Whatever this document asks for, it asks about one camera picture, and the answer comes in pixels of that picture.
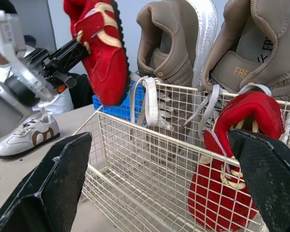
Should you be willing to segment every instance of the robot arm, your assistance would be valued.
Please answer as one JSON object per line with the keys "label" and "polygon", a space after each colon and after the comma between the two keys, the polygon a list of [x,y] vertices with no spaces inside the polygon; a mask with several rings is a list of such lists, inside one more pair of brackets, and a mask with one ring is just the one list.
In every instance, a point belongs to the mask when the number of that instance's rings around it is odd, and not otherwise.
{"label": "robot arm", "polygon": [[76,80],[67,73],[88,55],[77,39],[52,54],[37,48],[25,58],[17,58],[16,53],[25,50],[19,18],[0,11],[0,53],[14,70],[13,76],[0,83],[0,138],[26,120],[40,100],[50,102],[74,87]]}

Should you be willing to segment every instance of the white shirt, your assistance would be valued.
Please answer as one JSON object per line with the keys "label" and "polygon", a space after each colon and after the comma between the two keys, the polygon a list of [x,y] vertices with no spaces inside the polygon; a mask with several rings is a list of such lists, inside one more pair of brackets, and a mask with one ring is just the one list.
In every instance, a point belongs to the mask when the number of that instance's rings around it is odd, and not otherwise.
{"label": "white shirt", "polygon": [[[30,54],[33,50],[33,47],[27,45],[25,56]],[[4,82],[7,79],[10,68],[10,64],[0,65],[0,82]],[[51,102],[39,102],[38,105],[33,107],[33,111],[39,111],[43,107],[49,114],[53,115],[62,114],[74,109],[71,95],[68,89],[63,91],[61,94],[56,95]]]}

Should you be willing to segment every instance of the metal wire mesh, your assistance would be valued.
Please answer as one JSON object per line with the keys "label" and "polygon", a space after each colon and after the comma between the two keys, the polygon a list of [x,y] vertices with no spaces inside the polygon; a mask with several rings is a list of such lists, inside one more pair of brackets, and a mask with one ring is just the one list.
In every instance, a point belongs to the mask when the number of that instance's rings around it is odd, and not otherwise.
{"label": "metal wire mesh", "polygon": [[[199,97],[194,106],[204,98],[192,88],[180,88],[160,84],[164,93],[185,94],[188,97]],[[232,94],[220,96],[221,106],[234,97]],[[283,115],[289,118],[286,123],[287,133],[281,137],[286,139],[290,147],[290,103],[279,102]],[[193,108],[188,110],[187,102],[172,102],[175,114],[171,121],[173,126],[179,120],[178,115],[191,115]],[[244,204],[236,201],[238,196],[250,197],[247,193],[222,184],[221,180],[210,179],[209,175],[200,170],[207,168],[211,173],[215,171],[228,177],[225,169],[215,169],[202,164],[202,156],[210,157],[211,162],[218,160],[223,166],[239,167],[236,160],[225,158],[202,148],[203,142],[197,136],[197,125],[202,118],[203,111],[195,120],[189,134],[185,135],[187,142],[179,140],[180,134],[165,135],[163,128],[155,131],[130,123],[106,113],[97,112],[88,119],[78,132],[91,131],[93,143],[90,153],[90,163],[86,174],[83,193],[122,231],[140,232],[204,232],[204,231],[231,231],[233,226],[240,228],[240,232],[266,232],[267,229],[253,203]],[[193,177],[207,180],[206,185],[196,183],[191,190]],[[244,183],[237,178],[237,183]],[[223,203],[225,195],[223,188],[215,190],[210,185],[219,184],[233,191],[235,197],[231,206]],[[215,194],[218,201],[208,197]],[[203,207],[192,207],[190,200],[205,201]],[[240,214],[235,207],[246,211],[246,217]],[[227,212],[214,218],[210,213]],[[232,220],[240,217],[243,220]]]}

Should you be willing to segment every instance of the gray wall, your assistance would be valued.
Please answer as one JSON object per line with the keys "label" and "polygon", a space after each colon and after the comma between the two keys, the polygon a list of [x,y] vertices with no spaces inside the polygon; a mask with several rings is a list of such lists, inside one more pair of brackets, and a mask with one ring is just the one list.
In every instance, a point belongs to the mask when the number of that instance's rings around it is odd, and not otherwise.
{"label": "gray wall", "polygon": [[55,51],[55,38],[47,0],[10,1],[17,10],[23,34],[32,35],[37,40],[37,47]]}
{"label": "gray wall", "polygon": [[[136,56],[140,42],[141,30],[136,23],[136,17],[139,11],[150,0],[117,0],[120,9],[120,17],[123,22],[124,41],[126,44],[127,55],[129,57],[130,70],[137,70]],[[213,0],[219,14],[220,29],[223,22],[223,9],[227,0]],[[63,11],[63,0],[48,0],[50,14],[53,22],[55,40],[57,47],[61,47],[68,42],[72,37],[70,33],[70,21],[68,16]],[[84,73],[84,67],[79,64],[75,67],[74,72]]]}

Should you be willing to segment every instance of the blue plastic crate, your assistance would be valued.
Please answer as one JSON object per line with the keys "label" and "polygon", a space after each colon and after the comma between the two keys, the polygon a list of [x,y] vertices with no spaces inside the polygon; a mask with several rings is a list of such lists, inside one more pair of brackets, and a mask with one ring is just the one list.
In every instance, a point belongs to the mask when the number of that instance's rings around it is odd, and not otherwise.
{"label": "blue plastic crate", "polygon": [[[98,109],[102,104],[96,96],[93,96],[93,106],[95,109]],[[142,100],[144,98],[144,91],[141,84],[136,88],[135,93],[135,119],[138,118],[139,113],[142,109]],[[105,106],[101,109],[102,112],[105,112],[110,115],[114,115],[119,118],[131,121],[130,116],[130,93],[128,92],[127,98],[123,101],[121,106]]]}

